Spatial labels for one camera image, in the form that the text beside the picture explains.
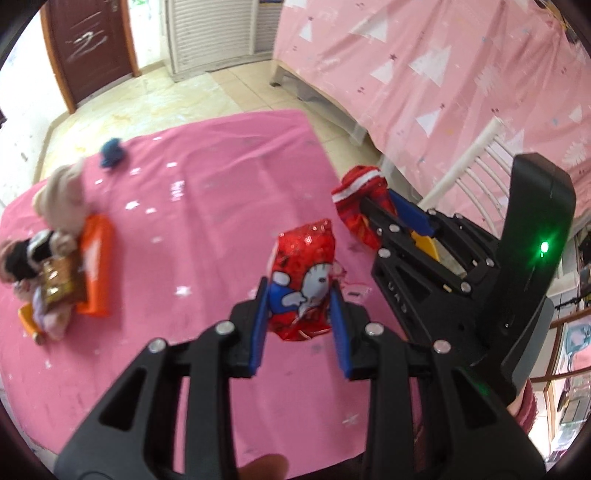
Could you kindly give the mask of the left hand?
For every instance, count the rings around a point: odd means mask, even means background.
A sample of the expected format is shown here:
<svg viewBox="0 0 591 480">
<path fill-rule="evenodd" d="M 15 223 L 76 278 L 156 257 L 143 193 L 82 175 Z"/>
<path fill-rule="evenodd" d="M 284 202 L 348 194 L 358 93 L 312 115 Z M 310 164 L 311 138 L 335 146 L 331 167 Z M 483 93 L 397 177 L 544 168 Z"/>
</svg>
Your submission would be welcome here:
<svg viewBox="0 0 591 480">
<path fill-rule="evenodd" d="M 287 458 L 280 454 L 264 455 L 238 469 L 240 480 L 284 480 L 287 472 Z"/>
</svg>

